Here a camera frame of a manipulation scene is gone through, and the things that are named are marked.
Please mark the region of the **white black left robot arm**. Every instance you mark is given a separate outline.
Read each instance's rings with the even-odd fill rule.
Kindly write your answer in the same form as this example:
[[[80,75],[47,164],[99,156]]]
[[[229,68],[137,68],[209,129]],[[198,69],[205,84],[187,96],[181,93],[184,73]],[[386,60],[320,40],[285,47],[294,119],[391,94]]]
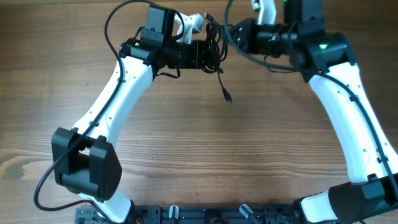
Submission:
[[[152,5],[145,25],[117,51],[114,72],[88,112],[71,129],[53,134],[56,183],[84,204],[76,212],[77,223],[141,222],[119,186],[116,142],[139,97],[164,67],[203,69],[211,62],[205,41],[193,39],[203,23],[200,14]]]

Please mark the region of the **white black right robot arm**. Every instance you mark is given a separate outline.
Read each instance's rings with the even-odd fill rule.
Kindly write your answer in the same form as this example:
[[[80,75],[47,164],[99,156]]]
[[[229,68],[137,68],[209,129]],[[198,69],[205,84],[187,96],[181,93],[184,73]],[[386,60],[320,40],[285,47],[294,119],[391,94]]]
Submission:
[[[257,19],[227,27],[228,42],[249,60],[273,69],[268,57],[287,55],[321,101],[345,156],[349,182],[297,199],[288,223],[363,223],[397,208],[397,153],[366,96],[356,56],[343,34],[326,29],[321,1],[284,1],[276,24],[274,1],[253,1]]]

